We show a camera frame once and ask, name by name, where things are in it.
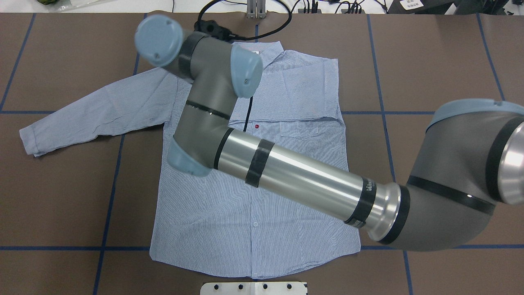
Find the white bracket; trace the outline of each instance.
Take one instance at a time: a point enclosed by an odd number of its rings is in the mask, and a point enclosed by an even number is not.
[[[200,295],[308,295],[307,282],[205,283]]]
[[[247,0],[247,18],[266,18],[266,0]]]

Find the shirt collar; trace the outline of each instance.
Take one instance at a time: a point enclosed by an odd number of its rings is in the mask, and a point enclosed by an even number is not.
[[[258,51],[264,68],[284,52],[284,48],[282,48],[282,44],[279,41],[273,43],[234,42],[234,44],[240,45],[249,51]]]

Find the blue striped shirt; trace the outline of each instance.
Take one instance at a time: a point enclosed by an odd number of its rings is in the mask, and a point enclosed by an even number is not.
[[[264,73],[247,132],[347,170],[338,103],[337,60],[284,51],[277,43],[240,43],[257,51]],[[163,152],[153,260],[214,276],[289,275],[360,250],[358,231],[338,219],[220,171],[195,177],[166,160],[191,85],[156,68],[108,85],[22,129],[28,154],[162,124]],[[249,99],[230,126],[242,129]]]

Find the black band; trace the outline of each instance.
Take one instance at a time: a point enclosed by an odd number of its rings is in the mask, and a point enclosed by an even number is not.
[[[209,35],[201,32],[193,32],[185,39],[184,43],[182,43],[180,53],[178,54],[178,68],[180,72],[193,80],[194,78],[191,74],[191,57],[198,42],[205,37],[209,37]]]
[[[502,198],[498,190],[498,167],[502,160],[502,153],[515,129],[523,122],[524,117],[516,117],[509,120],[504,127],[500,129],[489,149],[488,159],[486,161],[486,186],[490,197],[499,202],[502,202]]]
[[[358,204],[353,211],[353,214],[344,223],[361,228],[366,224],[366,219],[373,208],[375,197],[377,196],[377,185],[375,182],[363,178],[364,184],[362,185],[361,196],[358,199]]]
[[[406,224],[406,220],[408,219],[410,205],[411,198],[409,197],[409,190],[405,186],[400,185],[400,205],[398,208],[397,218],[395,218],[395,222],[393,222],[393,226],[386,236],[382,240],[378,241],[379,243],[383,245],[389,245],[398,238],[400,232],[404,228],[404,224]]]
[[[224,119],[226,119],[226,120],[229,120],[229,119],[231,118],[231,116],[228,115],[228,114],[224,114],[223,112],[219,112],[219,111],[217,111],[217,110],[210,109],[210,108],[208,108],[208,107],[206,107],[206,106],[203,106],[203,105],[201,105],[201,104],[199,104],[199,103],[196,103],[196,102],[192,102],[192,101],[189,101],[189,100],[188,100],[188,101],[186,101],[185,103],[186,103],[188,106],[192,106],[192,107],[195,107],[195,108],[197,108],[197,109],[199,109],[199,110],[206,111],[206,112],[211,113],[211,114],[213,114],[213,115],[217,115],[217,116],[222,117],[222,118],[224,118]]]
[[[493,211],[495,210],[495,205],[481,198],[477,198],[473,195],[466,194],[449,186],[425,180],[420,177],[411,175],[408,179],[408,184],[416,186],[433,194],[445,197],[454,202],[462,204],[471,209],[483,212],[485,214],[493,215]]]
[[[262,176],[262,172],[266,167],[267,159],[269,158],[269,153],[273,148],[274,143],[262,139],[258,144],[257,150],[251,159],[251,165],[246,175],[246,183],[254,187],[258,187],[258,182]]]
[[[219,160],[220,160],[220,155],[222,154],[222,150],[224,149],[224,144],[226,144],[227,138],[229,137],[231,132],[233,132],[233,130],[234,130],[233,128],[227,129],[226,133],[222,137],[222,140],[220,141],[219,148],[216,150],[215,163],[213,165],[213,168],[217,170],[219,169]]]

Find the shirt cuff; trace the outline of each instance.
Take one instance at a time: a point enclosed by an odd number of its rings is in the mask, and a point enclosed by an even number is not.
[[[22,139],[22,142],[24,143],[24,148],[26,149],[26,153],[28,155],[38,154],[38,148],[36,147],[36,138],[35,138],[35,132],[33,131],[33,128],[31,126],[27,126],[23,129],[20,129],[20,138]]]

